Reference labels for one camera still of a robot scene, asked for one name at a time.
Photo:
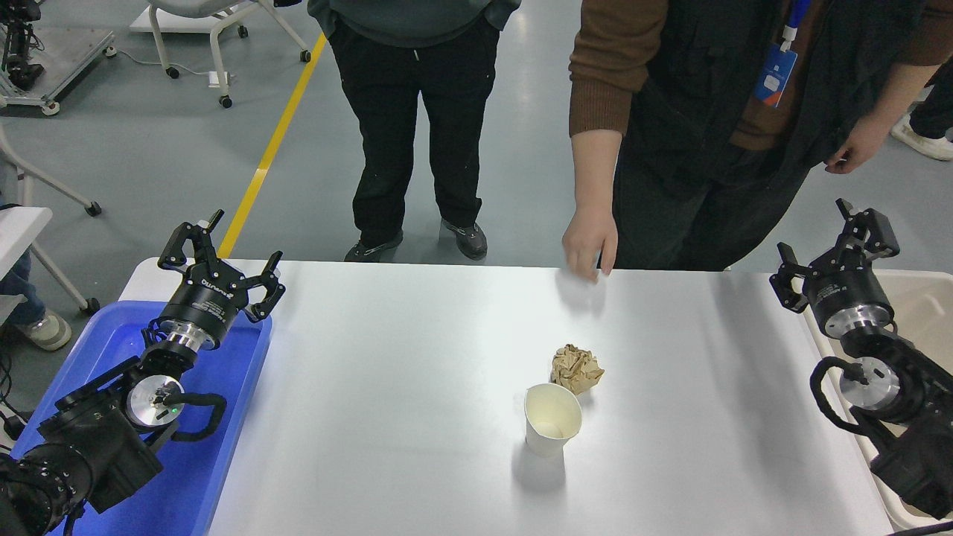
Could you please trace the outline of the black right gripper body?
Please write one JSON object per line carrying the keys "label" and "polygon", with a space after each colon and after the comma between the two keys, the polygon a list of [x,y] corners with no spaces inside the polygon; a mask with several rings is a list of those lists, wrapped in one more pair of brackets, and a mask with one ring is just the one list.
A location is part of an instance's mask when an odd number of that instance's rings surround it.
{"label": "black right gripper body", "polygon": [[817,326],[824,334],[846,334],[858,327],[884,327],[894,309],[872,271],[872,258],[846,264],[820,260],[811,264],[803,282]]}

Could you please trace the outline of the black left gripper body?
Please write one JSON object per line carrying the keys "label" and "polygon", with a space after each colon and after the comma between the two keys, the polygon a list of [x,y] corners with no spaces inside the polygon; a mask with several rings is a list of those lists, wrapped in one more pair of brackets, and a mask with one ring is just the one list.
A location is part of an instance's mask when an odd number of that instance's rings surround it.
{"label": "black left gripper body", "polygon": [[249,304],[246,290],[232,288],[243,274],[225,261],[212,269],[208,262],[195,262],[165,307],[165,332],[198,329],[204,344],[220,344],[235,322],[238,311]]}

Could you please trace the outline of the person's left hand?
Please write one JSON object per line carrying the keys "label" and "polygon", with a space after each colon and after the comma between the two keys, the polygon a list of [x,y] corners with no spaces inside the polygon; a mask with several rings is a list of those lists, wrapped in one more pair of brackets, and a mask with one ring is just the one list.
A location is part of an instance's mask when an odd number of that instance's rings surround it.
{"label": "person's left hand", "polygon": [[833,174],[853,173],[881,149],[895,123],[895,118],[881,118],[874,113],[869,113],[869,115],[858,119],[840,149],[825,160],[825,172]]}

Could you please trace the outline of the person's right hand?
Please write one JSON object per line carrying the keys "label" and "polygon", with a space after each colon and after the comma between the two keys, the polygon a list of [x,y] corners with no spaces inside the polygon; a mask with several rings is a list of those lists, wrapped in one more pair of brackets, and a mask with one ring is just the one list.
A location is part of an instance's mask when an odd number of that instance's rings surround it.
{"label": "person's right hand", "polygon": [[569,271],[589,282],[609,275],[615,266],[617,227],[610,205],[578,204],[562,237]]}

